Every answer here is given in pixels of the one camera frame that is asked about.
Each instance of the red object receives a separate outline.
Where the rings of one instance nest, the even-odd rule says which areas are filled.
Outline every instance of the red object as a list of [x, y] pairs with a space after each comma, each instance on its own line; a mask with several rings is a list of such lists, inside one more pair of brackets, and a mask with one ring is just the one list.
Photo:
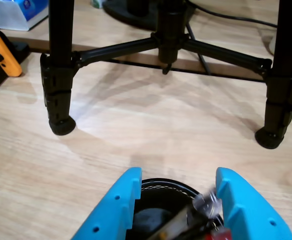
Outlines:
[[205, 236], [205, 240], [231, 240], [231, 239], [232, 239], [231, 232], [229, 230], [213, 232], [212, 234], [208, 234]]

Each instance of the black cable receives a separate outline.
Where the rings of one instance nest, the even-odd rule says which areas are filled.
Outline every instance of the black cable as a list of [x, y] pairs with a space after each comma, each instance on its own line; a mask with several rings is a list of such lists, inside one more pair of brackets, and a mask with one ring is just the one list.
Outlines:
[[[193, 39], [193, 40], [196, 40], [195, 36], [194, 36], [194, 33], [192, 32], [192, 29], [191, 29], [189, 23], [186, 24], [186, 28], [187, 28], [187, 31], [188, 31], [188, 33], [190, 35], [190, 38]], [[211, 76], [210, 68], [208, 67], [204, 57], [202, 55], [200, 55], [200, 54], [198, 54], [198, 57], [199, 57], [199, 60], [200, 60], [201, 64], [203, 65], [207, 75]]]
[[225, 14], [221, 14], [221, 13], [216, 13], [210, 10], [207, 10], [201, 6], [198, 6], [197, 4], [191, 2], [190, 0], [186, 0], [186, 2], [192, 6], [193, 8], [199, 9], [207, 14], [211, 14], [214, 15], [216, 17], [220, 17], [220, 18], [224, 18], [224, 19], [233, 19], [233, 20], [240, 20], [240, 21], [246, 21], [246, 22], [251, 22], [251, 23], [257, 23], [257, 24], [263, 24], [269, 27], [273, 27], [276, 28], [277, 25], [273, 24], [273, 23], [269, 23], [269, 22], [265, 22], [265, 21], [260, 21], [260, 20], [256, 20], [256, 19], [252, 19], [252, 18], [247, 18], [247, 17], [241, 17], [241, 16], [229, 16], [229, 15], [225, 15]]

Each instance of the black tripod leg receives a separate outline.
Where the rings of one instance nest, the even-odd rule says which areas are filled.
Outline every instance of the black tripod leg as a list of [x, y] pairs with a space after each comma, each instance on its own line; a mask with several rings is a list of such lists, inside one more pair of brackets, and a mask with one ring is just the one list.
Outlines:
[[56, 135], [66, 135], [76, 126], [69, 116], [72, 66], [72, 28], [74, 0], [49, 1], [50, 56], [41, 57], [42, 82], [49, 124]]
[[273, 68], [265, 77], [265, 125], [255, 134], [257, 142], [275, 149], [292, 119], [292, 2], [280, 0]]

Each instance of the tripod center column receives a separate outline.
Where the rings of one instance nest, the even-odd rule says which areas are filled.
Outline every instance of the tripod center column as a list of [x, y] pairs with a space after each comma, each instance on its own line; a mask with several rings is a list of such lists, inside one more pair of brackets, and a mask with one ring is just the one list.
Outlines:
[[187, 5], [184, 0], [161, 0], [158, 5], [157, 32], [160, 39], [159, 60], [172, 64], [177, 60], [185, 34]]

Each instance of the joy-con controller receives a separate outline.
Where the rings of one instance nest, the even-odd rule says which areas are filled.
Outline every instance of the joy-con controller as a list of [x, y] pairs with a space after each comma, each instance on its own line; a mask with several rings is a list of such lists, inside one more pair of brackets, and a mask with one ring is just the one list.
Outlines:
[[18, 77], [22, 69], [16, 58], [12, 55], [4, 41], [0, 37], [0, 67], [8, 76]]

